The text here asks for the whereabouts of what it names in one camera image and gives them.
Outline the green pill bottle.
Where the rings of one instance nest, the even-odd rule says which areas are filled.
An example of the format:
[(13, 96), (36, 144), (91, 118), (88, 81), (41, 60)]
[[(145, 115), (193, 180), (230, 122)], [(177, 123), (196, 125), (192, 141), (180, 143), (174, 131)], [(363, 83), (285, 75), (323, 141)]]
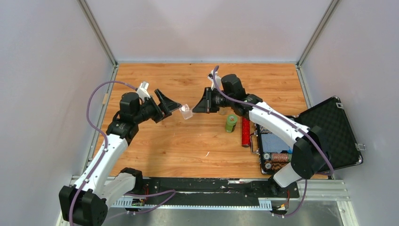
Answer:
[(235, 130), (238, 117), (234, 114), (229, 114), (226, 118), (225, 131), (227, 133), (232, 133)]

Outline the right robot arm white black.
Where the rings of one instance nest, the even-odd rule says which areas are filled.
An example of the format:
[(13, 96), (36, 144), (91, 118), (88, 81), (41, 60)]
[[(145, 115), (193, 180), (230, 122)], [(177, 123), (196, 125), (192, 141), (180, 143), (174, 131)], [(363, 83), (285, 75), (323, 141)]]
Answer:
[(213, 70), (207, 78), (212, 85), (204, 89), (194, 113), (216, 113), (220, 108), (230, 108), (237, 116), (265, 127), (292, 149), (291, 161), (276, 171), (268, 184), (272, 195), (282, 196), (288, 185), (310, 179), (324, 165), (333, 169), (322, 128), (310, 128), (274, 110), (260, 97), (247, 93), (235, 74), (219, 77)]

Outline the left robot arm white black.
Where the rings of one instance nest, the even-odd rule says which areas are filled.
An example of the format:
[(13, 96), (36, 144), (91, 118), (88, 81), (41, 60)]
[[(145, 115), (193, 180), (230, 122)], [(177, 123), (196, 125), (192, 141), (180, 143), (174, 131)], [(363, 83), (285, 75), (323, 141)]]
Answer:
[(123, 195), (140, 194), (144, 189), (140, 170), (125, 167), (110, 183), (106, 180), (121, 154), (139, 132), (139, 124), (155, 123), (181, 108), (178, 102), (155, 90), (159, 102), (145, 91), (128, 92), (121, 96), (120, 109), (105, 133), (104, 141), (90, 165), (72, 186), (63, 186), (59, 200), (63, 219), (71, 226), (100, 226), (109, 208)]

